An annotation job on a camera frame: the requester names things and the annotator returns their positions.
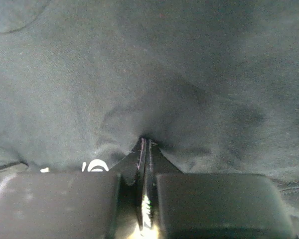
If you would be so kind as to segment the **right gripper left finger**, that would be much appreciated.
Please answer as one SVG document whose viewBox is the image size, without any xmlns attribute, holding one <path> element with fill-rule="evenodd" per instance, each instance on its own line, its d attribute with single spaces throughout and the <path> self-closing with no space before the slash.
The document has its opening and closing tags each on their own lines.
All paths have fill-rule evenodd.
<svg viewBox="0 0 299 239">
<path fill-rule="evenodd" d="M 127 239 L 141 225 L 146 140 L 113 168 L 100 160 L 82 170 L 0 166 L 0 239 Z"/>
</svg>

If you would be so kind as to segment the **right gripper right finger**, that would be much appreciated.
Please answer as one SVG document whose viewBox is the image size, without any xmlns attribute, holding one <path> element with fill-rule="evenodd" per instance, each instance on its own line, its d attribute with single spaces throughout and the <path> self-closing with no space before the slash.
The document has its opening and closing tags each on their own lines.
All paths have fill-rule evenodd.
<svg viewBox="0 0 299 239">
<path fill-rule="evenodd" d="M 293 239 L 279 191 L 261 174 L 182 173 L 152 142 L 157 226 L 166 239 Z"/>
</svg>

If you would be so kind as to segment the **black t shirt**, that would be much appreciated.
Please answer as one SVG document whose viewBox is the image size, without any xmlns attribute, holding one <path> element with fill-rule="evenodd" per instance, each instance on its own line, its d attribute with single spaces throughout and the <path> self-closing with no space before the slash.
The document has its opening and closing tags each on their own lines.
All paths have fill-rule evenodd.
<svg viewBox="0 0 299 239">
<path fill-rule="evenodd" d="M 299 0 L 0 0 L 0 169 L 260 173 L 299 237 Z"/>
</svg>

